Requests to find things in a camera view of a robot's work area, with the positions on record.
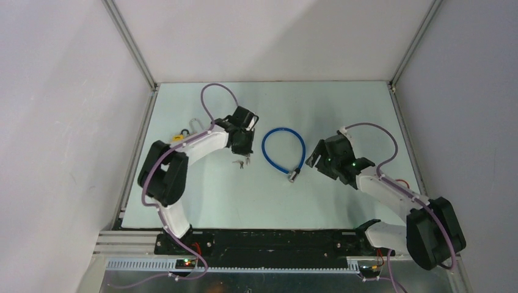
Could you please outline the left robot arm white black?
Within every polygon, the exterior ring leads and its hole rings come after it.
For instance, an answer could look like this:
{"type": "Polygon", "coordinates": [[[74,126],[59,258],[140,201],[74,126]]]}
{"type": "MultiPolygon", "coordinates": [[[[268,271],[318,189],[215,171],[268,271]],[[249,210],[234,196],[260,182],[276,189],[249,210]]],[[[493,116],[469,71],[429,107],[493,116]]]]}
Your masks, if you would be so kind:
{"type": "Polygon", "coordinates": [[[157,210],[164,230],[171,235],[169,245],[178,254],[191,251],[193,238],[181,198],[186,188],[188,168],[205,156],[224,148],[233,154],[250,156],[259,117],[238,106],[224,118],[212,119],[208,129],[174,143],[155,141],[145,158],[137,183],[141,202],[157,210]]]}

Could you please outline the brass padlock silver shackle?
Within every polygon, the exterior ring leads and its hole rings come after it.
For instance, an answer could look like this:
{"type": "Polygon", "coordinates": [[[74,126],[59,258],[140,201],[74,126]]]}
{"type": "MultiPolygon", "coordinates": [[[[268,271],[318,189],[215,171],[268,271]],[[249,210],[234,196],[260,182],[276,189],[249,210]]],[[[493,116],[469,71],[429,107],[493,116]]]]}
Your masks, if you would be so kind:
{"type": "Polygon", "coordinates": [[[196,134],[199,131],[203,131],[205,128],[202,122],[198,118],[193,118],[189,121],[189,127],[191,130],[191,134],[196,134]]]}

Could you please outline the yellow padlock black shackle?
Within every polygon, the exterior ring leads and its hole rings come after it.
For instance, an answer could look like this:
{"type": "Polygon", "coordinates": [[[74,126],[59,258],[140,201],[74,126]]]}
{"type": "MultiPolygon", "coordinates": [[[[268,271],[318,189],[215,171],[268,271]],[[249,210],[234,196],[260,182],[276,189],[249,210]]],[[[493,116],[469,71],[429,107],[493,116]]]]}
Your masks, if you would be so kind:
{"type": "Polygon", "coordinates": [[[179,134],[175,134],[172,137],[172,143],[184,140],[184,139],[188,138],[190,135],[191,135],[191,133],[188,129],[182,129],[179,134]]]}

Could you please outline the blue cable lock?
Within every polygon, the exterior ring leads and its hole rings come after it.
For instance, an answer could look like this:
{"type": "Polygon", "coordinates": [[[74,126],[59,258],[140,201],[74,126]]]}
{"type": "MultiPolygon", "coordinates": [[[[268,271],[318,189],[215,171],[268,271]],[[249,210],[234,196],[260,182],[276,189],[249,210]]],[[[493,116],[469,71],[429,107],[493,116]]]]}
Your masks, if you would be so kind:
{"type": "Polygon", "coordinates": [[[266,161],[279,172],[283,173],[290,183],[294,183],[301,174],[307,156],[307,147],[302,136],[295,130],[286,127],[279,127],[269,130],[262,138],[261,152],[266,161]],[[298,142],[300,147],[295,148],[293,143],[269,144],[269,139],[277,133],[285,132],[291,134],[298,142]],[[295,152],[299,150],[298,163],[293,163],[291,167],[285,165],[288,159],[295,158],[295,152]]]}

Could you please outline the silver key bunch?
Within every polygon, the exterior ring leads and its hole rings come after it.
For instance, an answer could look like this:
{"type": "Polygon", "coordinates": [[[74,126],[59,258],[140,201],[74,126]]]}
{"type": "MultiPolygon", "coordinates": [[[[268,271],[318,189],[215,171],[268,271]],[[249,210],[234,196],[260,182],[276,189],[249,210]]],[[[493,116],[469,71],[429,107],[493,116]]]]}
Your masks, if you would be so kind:
{"type": "Polygon", "coordinates": [[[250,164],[250,157],[246,156],[244,159],[238,159],[232,162],[233,164],[238,164],[240,169],[244,169],[245,166],[250,164]]]}

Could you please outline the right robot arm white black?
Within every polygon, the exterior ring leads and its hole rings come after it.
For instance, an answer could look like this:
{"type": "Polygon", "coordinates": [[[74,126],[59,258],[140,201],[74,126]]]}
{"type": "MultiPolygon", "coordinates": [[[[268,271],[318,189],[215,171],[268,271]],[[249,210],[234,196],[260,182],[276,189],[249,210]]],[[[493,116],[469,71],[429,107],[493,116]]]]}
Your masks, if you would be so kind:
{"type": "Polygon", "coordinates": [[[446,198],[430,199],[383,174],[374,162],[356,157],[343,134],[320,140],[305,163],[373,197],[403,221],[394,225],[373,219],[357,227],[355,246],[359,253],[371,255],[378,248],[391,249],[409,254],[418,266],[431,270],[466,248],[464,233],[446,198]]]}

